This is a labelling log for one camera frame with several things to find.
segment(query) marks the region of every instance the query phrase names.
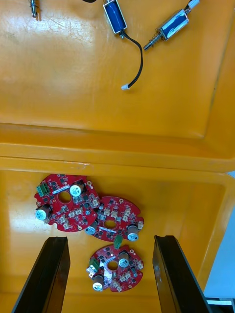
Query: yellow bin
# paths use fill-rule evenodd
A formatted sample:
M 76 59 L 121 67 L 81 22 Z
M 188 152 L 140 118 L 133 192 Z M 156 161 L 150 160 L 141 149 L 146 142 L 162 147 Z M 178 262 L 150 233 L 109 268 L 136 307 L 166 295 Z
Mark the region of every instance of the yellow bin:
M 119 0 L 142 45 L 183 0 Z M 144 261 L 128 292 L 95 293 L 86 273 L 106 245 L 69 234 L 63 311 L 160 312 L 153 236 L 179 239 L 203 289 L 235 204 L 234 0 L 202 0 L 189 24 L 144 54 L 114 36 L 102 8 L 81 0 L 0 2 L 0 306 L 10 312 L 55 226 L 35 219 L 49 173 L 88 175 L 102 195 L 135 203 L 145 219 L 129 243 Z

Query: white surface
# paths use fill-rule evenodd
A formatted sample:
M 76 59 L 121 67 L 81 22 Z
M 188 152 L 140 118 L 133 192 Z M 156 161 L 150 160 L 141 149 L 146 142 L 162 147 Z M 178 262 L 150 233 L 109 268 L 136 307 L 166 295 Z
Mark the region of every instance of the white surface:
M 235 172 L 229 174 L 235 178 Z M 235 298 L 235 209 L 214 261 L 204 295 L 208 298 Z

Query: white connector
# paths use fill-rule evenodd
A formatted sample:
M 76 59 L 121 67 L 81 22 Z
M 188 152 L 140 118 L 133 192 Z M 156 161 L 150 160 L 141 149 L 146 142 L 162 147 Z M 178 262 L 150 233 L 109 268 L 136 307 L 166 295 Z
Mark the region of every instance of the white connector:
M 128 87 L 128 84 L 126 84 L 126 85 L 123 85 L 122 87 L 121 87 L 121 90 L 129 90 L 130 88 Z

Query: scratch on tray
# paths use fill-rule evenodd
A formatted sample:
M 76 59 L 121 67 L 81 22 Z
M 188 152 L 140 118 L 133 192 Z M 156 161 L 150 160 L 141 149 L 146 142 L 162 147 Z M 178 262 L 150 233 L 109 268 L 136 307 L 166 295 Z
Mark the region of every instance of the scratch on tray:
M 8 39 L 9 41 L 11 41 L 12 43 L 14 44 L 17 44 L 19 45 L 19 40 L 16 38 L 15 34 L 14 33 L 10 33 L 8 31 L 3 31 L 2 35 Z

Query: black cable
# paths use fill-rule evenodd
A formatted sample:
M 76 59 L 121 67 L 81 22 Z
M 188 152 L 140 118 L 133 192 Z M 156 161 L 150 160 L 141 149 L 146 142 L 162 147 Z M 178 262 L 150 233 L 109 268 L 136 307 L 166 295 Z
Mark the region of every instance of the black cable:
M 131 37 L 129 37 L 129 36 L 127 35 L 127 33 L 124 31 L 124 29 L 121 31 L 121 35 L 125 36 L 127 39 L 129 39 L 130 41 L 132 41 L 133 43 L 135 43 L 135 44 L 139 47 L 139 49 L 140 49 L 140 51 L 141 51 L 141 66 L 140 66 L 140 69 L 139 69 L 139 71 L 138 71 L 136 77 L 133 79 L 133 81 L 132 81 L 131 83 L 129 83 L 129 84 L 127 85 L 128 89 L 129 89 L 129 88 L 131 88 L 131 87 L 137 82 L 138 78 L 139 78 L 140 75 L 141 75 L 141 72 L 142 72 L 142 69 L 143 69 L 143 50 L 142 50 L 142 46 L 138 43 L 138 41 L 136 41 L 136 40 L 132 39 Z

